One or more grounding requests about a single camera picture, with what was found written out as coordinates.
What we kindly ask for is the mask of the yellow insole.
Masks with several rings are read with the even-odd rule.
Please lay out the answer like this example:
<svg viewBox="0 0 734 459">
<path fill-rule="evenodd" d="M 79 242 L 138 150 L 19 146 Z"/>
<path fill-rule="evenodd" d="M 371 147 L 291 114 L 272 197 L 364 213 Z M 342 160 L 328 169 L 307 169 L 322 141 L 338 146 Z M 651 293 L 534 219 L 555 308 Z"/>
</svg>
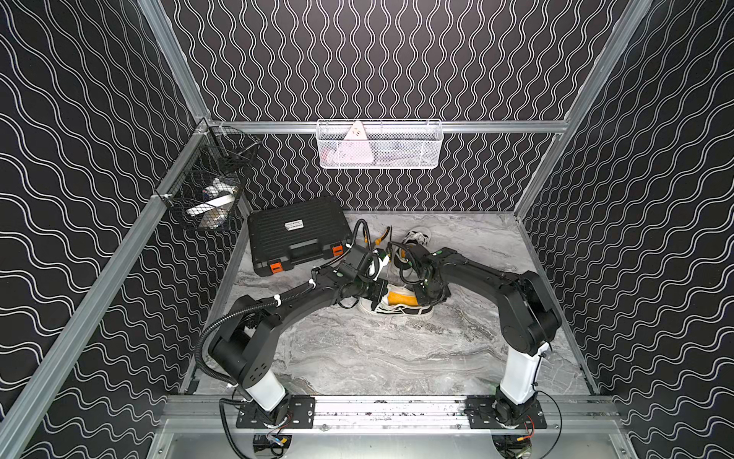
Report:
<svg viewBox="0 0 734 459">
<path fill-rule="evenodd" d="M 407 307 L 418 307 L 419 302 L 416 296 L 412 292 L 398 292 L 393 291 L 387 295 L 387 301 L 390 306 L 407 306 Z"/>
</svg>

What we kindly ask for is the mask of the black white sneaker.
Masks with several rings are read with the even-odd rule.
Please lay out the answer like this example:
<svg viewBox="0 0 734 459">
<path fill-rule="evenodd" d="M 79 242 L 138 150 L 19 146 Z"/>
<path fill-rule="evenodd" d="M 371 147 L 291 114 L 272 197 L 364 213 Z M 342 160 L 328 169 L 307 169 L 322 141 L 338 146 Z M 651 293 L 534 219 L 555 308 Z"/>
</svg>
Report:
<svg viewBox="0 0 734 459">
<path fill-rule="evenodd" d="M 418 307 L 390 306 L 387 301 L 387 295 L 393 291 L 403 293 L 412 292 L 404 287 L 389 286 L 388 292 L 379 302 L 375 303 L 370 299 L 360 298 L 357 303 L 357 308 L 362 313 L 372 317 L 407 317 L 407 319 L 421 319 L 422 321 L 424 319 L 427 321 L 432 318 L 433 306 L 420 306 L 420 304 Z"/>
<path fill-rule="evenodd" d="M 408 233 L 403 237 L 403 240 L 401 243 L 403 245 L 422 245 L 426 246 L 429 244 L 430 239 L 432 237 L 432 232 L 430 229 L 425 227 L 416 227 L 413 229 L 410 229 Z"/>
</svg>

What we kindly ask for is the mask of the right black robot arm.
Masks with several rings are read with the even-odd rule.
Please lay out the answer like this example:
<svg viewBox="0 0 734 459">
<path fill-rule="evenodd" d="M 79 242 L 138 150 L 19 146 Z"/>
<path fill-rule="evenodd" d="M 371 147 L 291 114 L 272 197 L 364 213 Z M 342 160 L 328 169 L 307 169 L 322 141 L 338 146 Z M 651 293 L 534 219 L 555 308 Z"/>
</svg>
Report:
<svg viewBox="0 0 734 459">
<path fill-rule="evenodd" d="M 535 397 L 535 383 L 542 355 L 552 349 L 562 319 L 551 296 L 542 291 L 537 273 L 509 273 L 470 260 L 457 251 L 435 252 L 421 245 L 403 249 L 408 265 L 418 275 L 417 297 L 441 301 L 458 285 L 494 304 L 501 335 L 508 346 L 500 398 L 525 405 Z"/>
</svg>

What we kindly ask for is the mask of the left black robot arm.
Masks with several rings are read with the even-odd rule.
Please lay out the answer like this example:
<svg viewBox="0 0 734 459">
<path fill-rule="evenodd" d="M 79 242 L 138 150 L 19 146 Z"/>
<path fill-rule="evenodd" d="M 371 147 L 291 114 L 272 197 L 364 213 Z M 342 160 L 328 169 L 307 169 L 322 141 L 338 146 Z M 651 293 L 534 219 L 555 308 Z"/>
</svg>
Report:
<svg viewBox="0 0 734 459">
<path fill-rule="evenodd" d="M 197 344 L 197 365 L 210 377 L 233 384 L 267 413 L 284 407 L 288 392 L 271 370 L 280 337 L 312 313 L 343 300 L 382 301 L 382 271 L 390 255 L 353 246 L 332 264 L 313 268 L 303 284 L 269 298 L 242 296 L 214 321 Z"/>
</svg>

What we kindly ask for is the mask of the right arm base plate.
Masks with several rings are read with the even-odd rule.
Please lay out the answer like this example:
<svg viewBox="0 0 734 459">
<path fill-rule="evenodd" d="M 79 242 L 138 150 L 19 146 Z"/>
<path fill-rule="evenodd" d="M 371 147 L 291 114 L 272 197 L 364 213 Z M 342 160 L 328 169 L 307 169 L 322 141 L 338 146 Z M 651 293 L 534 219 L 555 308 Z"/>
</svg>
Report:
<svg viewBox="0 0 734 459">
<path fill-rule="evenodd" d="M 516 405 L 504 395 L 468 396 L 464 414 L 472 430 L 544 430 L 548 428 L 544 410 L 533 395 Z"/>
</svg>

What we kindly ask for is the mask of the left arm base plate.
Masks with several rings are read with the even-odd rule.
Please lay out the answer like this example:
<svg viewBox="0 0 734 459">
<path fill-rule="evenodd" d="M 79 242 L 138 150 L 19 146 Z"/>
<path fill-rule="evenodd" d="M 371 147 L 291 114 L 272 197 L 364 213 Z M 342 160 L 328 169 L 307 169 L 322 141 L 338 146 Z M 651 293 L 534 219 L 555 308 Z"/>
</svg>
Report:
<svg viewBox="0 0 734 459">
<path fill-rule="evenodd" d="M 266 411 L 256 402 L 241 405 L 236 424 L 237 428 L 265 430 L 269 428 L 312 428 L 315 415 L 315 397 L 306 395 L 287 395 L 273 410 Z"/>
</svg>

